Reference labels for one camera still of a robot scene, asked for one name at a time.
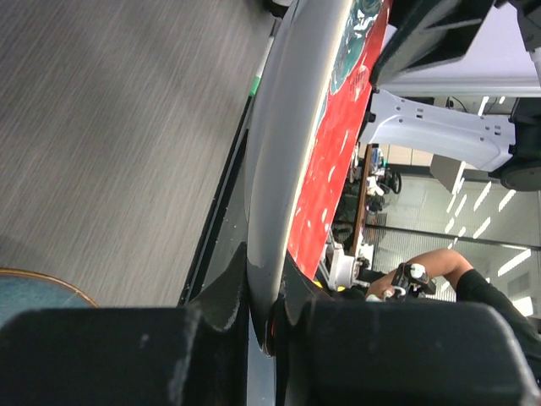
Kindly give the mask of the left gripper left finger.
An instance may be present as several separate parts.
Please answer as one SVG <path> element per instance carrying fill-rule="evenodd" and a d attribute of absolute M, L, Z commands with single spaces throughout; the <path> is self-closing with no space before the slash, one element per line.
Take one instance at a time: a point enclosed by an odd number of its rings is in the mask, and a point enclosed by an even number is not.
<path fill-rule="evenodd" d="M 175 308 L 27 310 L 1 329 L 4 405 L 243 405 L 246 247 Z"/>

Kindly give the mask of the red teal floral plate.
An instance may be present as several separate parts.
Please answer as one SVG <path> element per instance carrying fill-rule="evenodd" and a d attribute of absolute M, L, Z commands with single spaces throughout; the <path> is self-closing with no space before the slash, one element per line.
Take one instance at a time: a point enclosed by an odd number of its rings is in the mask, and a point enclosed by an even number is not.
<path fill-rule="evenodd" d="M 255 97 L 246 156 L 247 267 L 254 324 L 271 323 L 292 259 L 313 277 L 370 93 L 389 1 L 296 1 Z"/>

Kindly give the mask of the person forearm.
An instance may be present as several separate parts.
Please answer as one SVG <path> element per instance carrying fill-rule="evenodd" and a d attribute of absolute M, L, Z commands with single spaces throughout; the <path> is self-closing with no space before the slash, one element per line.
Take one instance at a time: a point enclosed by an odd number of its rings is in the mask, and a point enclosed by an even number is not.
<path fill-rule="evenodd" d="M 473 265 L 460 253 L 454 250 L 433 250 L 413 257 L 408 265 L 419 264 L 424 267 L 429 279 L 444 277 L 453 288 L 456 288 L 460 278 L 473 269 Z M 393 293 L 392 281 L 398 269 L 387 273 L 373 282 L 366 295 L 374 295 L 383 299 L 386 293 Z"/>

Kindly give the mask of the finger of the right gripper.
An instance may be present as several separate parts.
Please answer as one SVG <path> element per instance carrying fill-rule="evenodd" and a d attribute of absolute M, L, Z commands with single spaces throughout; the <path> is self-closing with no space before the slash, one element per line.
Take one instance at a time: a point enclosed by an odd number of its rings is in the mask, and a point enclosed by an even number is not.
<path fill-rule="evenodd" d="M 394 1 L 389 24 L 396 28 L 379 55 L 370 83 L 461 60 L 485 21 L 492 1 Z"/>

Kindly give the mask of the dark blue glazed plate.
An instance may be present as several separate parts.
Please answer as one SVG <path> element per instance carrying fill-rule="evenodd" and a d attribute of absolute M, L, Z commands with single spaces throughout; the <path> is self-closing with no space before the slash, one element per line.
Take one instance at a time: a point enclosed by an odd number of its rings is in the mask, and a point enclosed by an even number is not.
<path fill-rule="evenodd" d="M 26 311 L 97 306 L 88 294 L 57 277 L 27 270 L 1 269 L 1 326 Z"/>

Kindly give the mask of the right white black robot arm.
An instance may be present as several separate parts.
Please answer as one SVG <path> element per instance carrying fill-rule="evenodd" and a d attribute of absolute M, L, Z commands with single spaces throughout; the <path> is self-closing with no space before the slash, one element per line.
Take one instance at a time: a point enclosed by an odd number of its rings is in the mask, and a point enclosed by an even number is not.
<path fill-rule="evenodd" d="M 540 188 L 540 119 L 461 112 L 397 96 L 386 81 L 407 71 L 456 62 L 473 43 L 492 1 L 417 1 L 404 13 L 372 69 L 372 94 L 359 139 L 465 162 L 507 189 Z"/>

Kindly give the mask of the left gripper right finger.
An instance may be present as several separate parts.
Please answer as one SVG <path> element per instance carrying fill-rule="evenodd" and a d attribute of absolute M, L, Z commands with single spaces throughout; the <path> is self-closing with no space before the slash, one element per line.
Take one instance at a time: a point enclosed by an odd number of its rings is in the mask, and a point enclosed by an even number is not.
<path fill-rule="evenodd" d="M 496 309 L 335 299 L 286 259 L 275 307 L 279 405 L 537 405 L 540 388 Z"/>

